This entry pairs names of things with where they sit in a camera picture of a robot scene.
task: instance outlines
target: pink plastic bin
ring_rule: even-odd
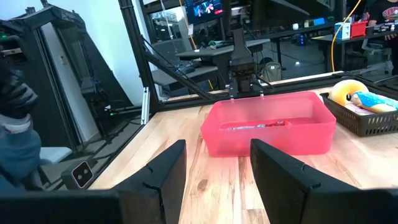
[[[264,127],[285,121],[286,126]],[[330,150],[336,118],[313,92],[259,96],[215,103],[201,126],[213,157],[249,156],[251,139],[290,155]]]

